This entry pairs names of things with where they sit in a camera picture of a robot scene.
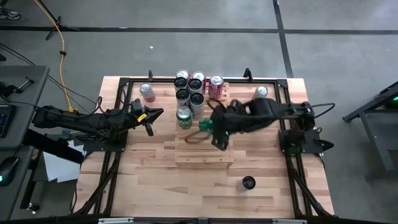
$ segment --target wooden tabletop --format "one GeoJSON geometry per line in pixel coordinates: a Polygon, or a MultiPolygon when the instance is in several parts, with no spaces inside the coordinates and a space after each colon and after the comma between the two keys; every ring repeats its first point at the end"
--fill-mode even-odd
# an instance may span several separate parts
{"type": "MultiPolygon", "coordinates": [[[[102,107],[113,108],[120,77],[104,77],[100,96],[102,107]]],[[[288,79],[294,103],[308,101],[304,80],[288,79]]],[[[135,83],[132,99],[140,98],[135,83]]],[[[165,111],[153,125],[155,136],[144,127],[130,130],[119,165],[112,216],[209,217],[209,218],[293,218],[284,155],[277,140],[279,122],[251,134],[235,134],[234,162],[229,169],[181,169],[175,163],[176,101],[172,83],[154,83],[156,100],[142,103],[165,111]],[[251,175],[256,188],[243,190],[242,178],[251,175]]],[[[259,84],[229,84],[229,97],[249,101],[259,84]]],[[[270,98],[275,98],[269,87],[270,98]]],[[[103,152],[94,152],[83,163],[77,185],[79,209],[93,193],[100,179],[103,152]]],[[[319,158],[302,155],[308,188],[326,211],[333,213],[325,171],[319,158]]],[[[297,186],[300,208],[305,212],[297,186]]],[[[103,207],[108,188],[105,189],[103,207]]]]}

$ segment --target computer mouse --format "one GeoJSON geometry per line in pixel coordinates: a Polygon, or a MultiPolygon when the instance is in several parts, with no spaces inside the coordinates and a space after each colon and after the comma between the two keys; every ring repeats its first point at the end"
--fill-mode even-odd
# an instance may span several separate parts
{"type": "Polygon", "coordinates": [[[18,157],[11,156],[0,163],[0,187],[5,187],[14,180],[18,162],[18,157]]]}

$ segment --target concrete floor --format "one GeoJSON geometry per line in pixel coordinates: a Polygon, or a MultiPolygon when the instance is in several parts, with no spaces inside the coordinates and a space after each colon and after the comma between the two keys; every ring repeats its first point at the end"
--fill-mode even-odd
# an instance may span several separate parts
{"type": "MultiPolygon", "coordinates": [[[[272,0],[80,0],[46,1],[55,15],[72,26],[277,28],[272,0]]],[[[286,29],[398,29],[394,0],[280,0],[286,29]]],[[[33,1],[10,1],[24,15],[22,26],[49,26],[33,1]]],[[[286,77],[278,34],[68,33],[64,77],[68,87],[95,99],[105,75],[174,75],[180,68],[240,77],[246,67],[255,77],[286,77]]],[[[0,31],[0,42],[37,65],[47,65],[58,79],[58,35],[0,31]]],[[[341,117],[397,81],[396,35],[287,35],[294,77],[304,78],[312,104],[335,102],[317,119],[322,138],[335,143],[325,153],[326,175],[335,213],[343,218],[397,222],[398,179],[369,184],[364,174],[379,161],[360,121],[341,117]]],[[[9,57],[0,65],[23,65],[9,57]]],[[[74,97],[88,110],[90,102],[74,97]]],[[[46,84],[40,105],[66,109],[62,92],[46,84]]],[[[54,133],[56,130],[41,130],[54,133]]],[[[36,215],[14,212],[13,218],[65,215],[74,183],[42,184],[34,198],[36,215]]]]}

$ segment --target soda can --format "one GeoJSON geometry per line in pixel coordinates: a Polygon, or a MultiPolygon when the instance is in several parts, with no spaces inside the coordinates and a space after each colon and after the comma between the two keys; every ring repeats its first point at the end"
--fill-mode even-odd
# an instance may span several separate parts
{"type": "Polygon", "coordinates": [[[256,98],[266,98],[268,95],[268,88],[265,86],[259,86],[256,88],[253,97],[251,98],[256,99],[256,98]]]}
{"type": "Polygon", "coordinates": [[[209,98],[218,100],[223,92],[224,79],[221,75],[213,75],[209,82],[209,98]]]}
{"type": "Polygon", "coordinates": [[[191,95],[192,118],[198,119],[205,113],[205,98],[201,93],[191,95]]]}
{"type": "Polygon", "coordinates": [[[189,74],[188,70],[185,70],[185,69],[179,70],[175,77],[176,78],[183,77],[183,78],[185,78],[188,81],[191,79],[191,75],[189,74]]]}
{"type": "Polygon", "coordinates": [[[202,87],[202,94],[205,94],[206,92],[206,76],[203,72],[194,72],[192,75],[192,78],[197,78],[201,81],[201,87],[202,87]]]}
{"type": "Polygon", "coordinates": [[[174,88],[175,91],[179,91],[180,89],[188,89],[188,82],[187,79],[184,77],[178,77],[174,80],[174,88]]]}
{"type": "Polygon", "coordinates": [[[192,78],[188,83],[189,93],[192,95],[194,93],[202,92],[202,82],[197,78],[192,78]]]}
{"type": "Polygon", "coordinates": [[[175,97],[177,98],[177,108],[181,106],[190,107],[190,99],[189,99],[189,92],[188,90],[181,89],[177,91],[175,97]]]}
{"type": "Polygon", "coordinates": [[[190,108],[182,106],[177,109],[177,120],[181,129],[190,129],[192,127],[192,113],[190,108]]]}
{"type": "Polygon", "coordinates": [[[139,91],[146,102],[151,103],[155,101],[155,93],[149,83],[141,84],[139,91]]]}

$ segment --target white paper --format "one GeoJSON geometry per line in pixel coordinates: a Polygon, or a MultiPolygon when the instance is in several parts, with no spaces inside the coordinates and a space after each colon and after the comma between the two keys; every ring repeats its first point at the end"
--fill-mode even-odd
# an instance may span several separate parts
{"type": "MultiPolygon", "coordinates": [[[[83,152],[83,145],[75,146],[73,141],[68,141],[69,147],[79,152],[83,152]]],[[[57,179],[57,182],[64,182],[68,180],[74,180],[79,178],[80,164],[61,159],[57,156],[49,153],[43,153],[45,160],[45,169],[47,171],[47,177],[49,181],[57,179]]]]}

